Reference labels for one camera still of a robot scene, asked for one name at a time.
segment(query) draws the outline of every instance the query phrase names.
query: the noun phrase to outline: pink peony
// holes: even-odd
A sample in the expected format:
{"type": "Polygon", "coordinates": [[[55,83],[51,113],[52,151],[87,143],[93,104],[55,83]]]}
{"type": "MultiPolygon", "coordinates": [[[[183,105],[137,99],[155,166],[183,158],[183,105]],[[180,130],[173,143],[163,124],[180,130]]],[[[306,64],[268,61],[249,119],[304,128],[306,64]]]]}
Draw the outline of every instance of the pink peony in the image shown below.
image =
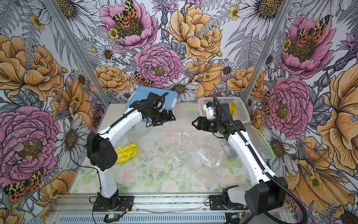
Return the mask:
{"type": "Polygon", "coordinates": [[[270,115],[266,116],[267,126],[279,129],[287,139],[298,138],[312,119],[313,105],[309,97],[307,84],[298,77],[287,80],[280,77],[270,91],[270,115]]]}
{"type": "Polygon", "coordinates": [[[54,117],[37,107],[23,106],[16,112],[0,114],[0,184],[28,180],[43,168],[50,173],[60,126],[54,117]]]}
{"type": "Polygon", "coordinates": [[[134,56],[137,72],[143,78],[154,82],[156,88],[163,88],[163,84],[178,79],[182,73],[182,64],[178,54],[159,44],[147,45],[141,53],[134,56]]]}
{"type": "Polygon", "coordinates": [[[148,43],[153,43],[157,33],[157,22],[154,16],[150,16],[142,4],[140,6],[133,0],[134,6],[138,9],[138,18],[130,21],[128,28],[123,28],[112,19],[114,15],[122,14],[125,4],[117,3],[114,7],[100,8],[100,17],[103,31],[108,32],[110,39],[113,39],[114,49],[120,53],[140,48],[148,43]]]}
{"type": "Polygon", "coordinates": [[[276,66],[288,71],[289,74],[308,79],[316,74],[329,61],[333,50],[329,50],[332,45],[332,38],[336,29],[332,27],[332,17],[325,28],[325,34],[318,42],[307,40],[303,47],[297,45],[297,31],[315,27],[319,21],[313,21],[313,18],[307,20],[307,17],[297,17],[292,26],[285,33],[284,44],[281,53],[275,59],[276,66]]]}

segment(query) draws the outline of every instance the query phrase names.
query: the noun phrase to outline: ventilation grille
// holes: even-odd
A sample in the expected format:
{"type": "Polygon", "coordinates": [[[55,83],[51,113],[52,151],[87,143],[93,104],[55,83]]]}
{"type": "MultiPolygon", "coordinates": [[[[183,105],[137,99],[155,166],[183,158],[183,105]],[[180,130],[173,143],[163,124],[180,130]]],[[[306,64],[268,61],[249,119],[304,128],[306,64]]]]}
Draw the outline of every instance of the ventilation grille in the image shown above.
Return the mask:
{"type": "MultiPolygon", "coordinates": [[[[96,215],[97,224],[104,223],[104,214],[96,215]]],[[[113,223],[225,223],[224,213],[126,214],[113,223]]],[[[61,215],[57,224],[94,224],[92,215],[61,215]]]]}

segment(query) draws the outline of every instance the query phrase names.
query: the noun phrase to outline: plastic banana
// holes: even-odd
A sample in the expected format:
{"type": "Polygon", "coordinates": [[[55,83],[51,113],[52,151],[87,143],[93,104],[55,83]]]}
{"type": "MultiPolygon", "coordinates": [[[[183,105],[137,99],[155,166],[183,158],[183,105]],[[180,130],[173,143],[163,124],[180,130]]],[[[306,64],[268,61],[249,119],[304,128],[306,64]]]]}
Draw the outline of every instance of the plastic banana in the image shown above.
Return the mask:
{"type": "Polygon", "coordinates": [[[233,115],[236,113],[236,110],[235,110],[235,107],[236,107],[236,103],[235,102],[232,102],[231,105],[229,105],[229,108],[230,108],[230,114],[233,115]]]}
{"type": "Polygon", "coordinates": [[[116,148],[117,161],[116,163],[124,163],[133,158],[138,153],[137,144],[129,144],[123,148],[116,148]]]}

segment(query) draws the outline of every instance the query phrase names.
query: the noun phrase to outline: white daisy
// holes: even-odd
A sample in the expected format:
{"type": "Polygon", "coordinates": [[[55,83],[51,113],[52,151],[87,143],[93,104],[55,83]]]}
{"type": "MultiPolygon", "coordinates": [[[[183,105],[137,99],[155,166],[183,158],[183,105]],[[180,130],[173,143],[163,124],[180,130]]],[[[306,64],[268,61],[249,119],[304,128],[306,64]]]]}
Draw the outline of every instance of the white daisy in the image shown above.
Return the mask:
{"type": "Polygon", "coordinates": [[[82,116],[76,114],[72,124],[65,118],[63,121],[63,130],[57,134],[55,143],[56,151],[54,156],[58,156],[58,167],[61,171],[76,169],[79,158],[82,158],[86,151],[88,127],[82,122],[82,116]]]}
{"type": "Polygon", "coordinates": [[[272,129],[264,127],[262,133],[270,143],[270,146],[276,155],[276,158],[271,158],[268,162],[272,171],[275,172],[278,177],[284,177],[285,175],[288,177],[289,174],[285,169],[286,165],[290,174],[296,176],[298,167],[290,157],[290,154],[296,153],[296,149],[293,145],[285,143],[285,134],[280,133],[280,130],[275,129],[273,126],[272,129]]]}
{"type": "Polygon", "coordinates": [[[276,57],[276,52],[273,49],[271,49],[269,55],[266,58],[265,64],[264,64],[264,67],[266,69],[268,67],[270,67],[270,65],[274,62],[275,57],[276,57]]]}
{"type": "Polygon", "coordinates": [[[290,28],[292,26],[292,22],[297,18],[297,14],[298,12],[300,12],[302,9],[302,7],[300,6],[300,3],[296,2],[293,3],[289,14],[287,15],[286,19],[285,19],[285,27],[286,29],[290,28]]]}
{"type": "Polygon", "coordinates": [[[223,71],[224,77],[231,76],[236,71],[236,66],[232,62],[222,63],[221,70],[223,71]]]}
{"type": "Polygon", "coordinates": [[[197,82],[188,83],[189,77],[183,77],[180,81],[176,78],[163,84],[165,90],[175,91],[179,94],[178,101],[190,102],[197,96],[196,90],[199,86],[197,82]]]}
{"type": "Polygon", "coordinates": [[[252,96],[249,96],[246,103],[245,103],[245,106],[246,106],[246,109],[247,111],[250,111],[253,109],[253,106],[255,105],[255,100],[252,98],[252,96]]]}
{"type": "Polygon", "coordinates": [[[344,206],[344,213],[334,221],[335,224],[358,223],[358,206],[356,203],[348,203],[344,206]]]}
{"type": "Polygon", "coordinates": [[[326,15],[335,16],[338,9],[346,11],[351,4],[352,0],[304,0],[301,2],[301,15],[317,21],[326,15]]]}
{"type": "Polygon", "coordinates": [[[245,34],[258,35],[262,40],[270,32],[279,12],[282,0],[241,0],[237,16],[242,19],[238,29],[245,29],[245,34]]]}
{"type": "Polygon", "coordinates": [[[127,102],[132,94],[133,92],[131,90],[123,90],[118,96],[121,98],[121,100],[127,102]]]}
{"type": "Polygon", "coordinates": [[[100,6],[105,6],[109,4],[113,8],[115,6],[115,3],[121,6],[122,0],[100,0],[100,6]]]}
{"type": "Polygon", "coordinates": [[[87,85],[89,85],[89,80],[87,78],[86,73],[83,70],[77,70],[74,74],[73,77],[76,79],[76,82],[81,86],[81,87],[85,87],[87,85]]]}
{"type": "Polygon", "coordinates": [[[110,45],[103,45],[97,48],[97,56],[106,63],[113,62],[114,49],[110,45]]]}
{"type": "MultiPolygon", "coordinates": [[[[50,12],[46,9],[44,0],[28,0],[27,4],[32,9],[32,13],[39,17],[41,24],[50,24],[52,34],[57,37],[59,31],[50,12]]],[[[94,0],[56,0],[62,14],[69,22],[75,36],[83,40],[84,38],[94,37],[94,31],[98,29],[97,22],[101,18],[97,16],[98,7],[94,0]]]]}

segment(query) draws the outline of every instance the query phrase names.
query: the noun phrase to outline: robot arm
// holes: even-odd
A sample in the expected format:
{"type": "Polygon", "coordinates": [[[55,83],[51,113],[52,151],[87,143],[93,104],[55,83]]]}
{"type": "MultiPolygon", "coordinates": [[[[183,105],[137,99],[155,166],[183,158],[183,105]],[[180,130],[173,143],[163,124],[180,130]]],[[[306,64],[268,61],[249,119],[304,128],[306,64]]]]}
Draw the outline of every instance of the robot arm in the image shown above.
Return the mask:
{"type": "MultiPolygon", "coordinates": [[[[227,103],[222,104],[221,108],[225,110],[226,115],[229,115],[232,121],[229,105],[227,103]]],[[[235,129],[228,118],[223,116],[220,107],[215,106],[212,102],[204,105],[204,110],[206,111],[207,117],[198,117],[192,122],[192,125],[198,130],[213,133],[219,132],[224,135],[225,139],[235,149],[247,168],[252,185],[252,188],[247,191],[241,189],[239,186],[224,189],[223,196],[224,203],[226,203],[225,206],[230,208],[233,207],[235,203],[247,205],[254,215],[281,207],[284,204],[286,192],[274,184],[267,176],[267,173],[286,188],[287,182],[283,177],[277,178],[275,173],[266,165],[251,143],[248,133],[241,121],[232,121],[237,127],[237,129],[235,129]]]]}
{"type": "Polygon", "coordinates": [[[118,189],[114,181],[113,165],[117,161],[117,153],[114,145],[136,123],[142,119],[151,119],[153,126],[163,125],[164,122],[174,121],[173,112],[162,110],[165,96],[158,96],[150,92],[146,99],[135,101],[130,105],[125,114],[113,124],[99,133],[91,133],[87,136],[87,157],[91,164],[98,170],[101,189],[97,199],[108,210],[115,209],[118,204],[118,189]]]}

